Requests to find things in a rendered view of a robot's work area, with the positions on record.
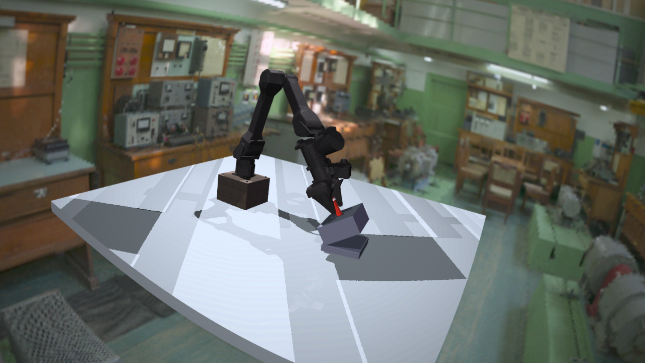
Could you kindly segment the dark grey sloped panel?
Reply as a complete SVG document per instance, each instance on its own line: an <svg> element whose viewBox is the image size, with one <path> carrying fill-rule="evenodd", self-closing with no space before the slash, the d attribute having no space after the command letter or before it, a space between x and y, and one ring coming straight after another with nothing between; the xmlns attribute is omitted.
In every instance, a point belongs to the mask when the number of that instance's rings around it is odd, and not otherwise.
<svg viewBox="0 0 645 363"><path fill-rule="evenodd" d="M316 228L321 236L321 251L359 259L368 237L361 234L369 218L363 204L341 210L342 215L329 215Z"/></svg>

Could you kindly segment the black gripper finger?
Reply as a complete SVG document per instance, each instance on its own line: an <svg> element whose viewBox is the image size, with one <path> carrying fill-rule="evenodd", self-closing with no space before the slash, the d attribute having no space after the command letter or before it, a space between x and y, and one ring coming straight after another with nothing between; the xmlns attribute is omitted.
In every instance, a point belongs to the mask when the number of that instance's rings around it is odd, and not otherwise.
<svg viewBox="0 0 645 363"><path fill-rule="evenodd" d="M341 195L341 184L344 179L339 180L337 183L332 184L332 188L334 188L332 192L332 197L336 198L337 205L339 207L343 206L343 201L342 201L342 195Z"/></svg>
<svg viewBox="0 0 645 363"><path fill-rule="evenodd" d="M315 199L325 209L327 209L329 212L331 212L332 215L335 215L336 214L336 208L334 206L334 202L333 202L333 198L332 198L333 190L334 190L334 188L330 189L329 192L325 192L322 195L313 196L312 199Z"/></svg>

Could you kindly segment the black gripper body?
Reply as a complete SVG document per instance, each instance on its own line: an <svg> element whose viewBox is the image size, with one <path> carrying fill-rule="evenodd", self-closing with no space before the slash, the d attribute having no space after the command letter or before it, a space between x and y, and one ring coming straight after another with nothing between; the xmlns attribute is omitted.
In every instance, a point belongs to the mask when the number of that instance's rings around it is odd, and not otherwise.
<svg viewBox="0 0 645 363"><path fill-rule="evenodd" d="M306 169L307 171L310 171L314 179L312 181L313 184L306 189L306 194L308 195L308 198L322 195L325 192L329 192L329 190L332 188L332 184L337 183L339 181L338 178L334 178L334 177L333 177L333 180L330 180L330 181L327 180L326 169L325 169L325 165L327 162L329 162L329 158L326 158L326 155L324 155L319 159L315 159L314 161L307 163L308 167Z"/></svg>

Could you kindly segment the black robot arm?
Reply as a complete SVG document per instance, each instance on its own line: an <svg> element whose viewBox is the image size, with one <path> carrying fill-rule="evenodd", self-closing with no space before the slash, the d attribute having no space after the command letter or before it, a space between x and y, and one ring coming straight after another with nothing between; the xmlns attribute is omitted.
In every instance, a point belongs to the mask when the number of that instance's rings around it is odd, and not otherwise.
<svg viewBox="0 0 645 363"><path fill-rule="evenodd" d="M265 69L260 75L260 97L256 102L255 111L249 130L243 134L239 145L233 151L236 158L235 173L243 178L255 176L255 160L260 159L265 141L262 137L268 112L277 93L284 89L293 112L292 126L294 133L299 137L314 137L297 141L295 151L300 149L306 163L340 151L345 147L345 140L337 132L337 127L325 129L316 113L308 106L302 93L298 78L294 74L287 74L281 70ZM334 178L349 179L352 175L352 164L347 158L342 158L340 163L325 165L327 180Z"/></svg>

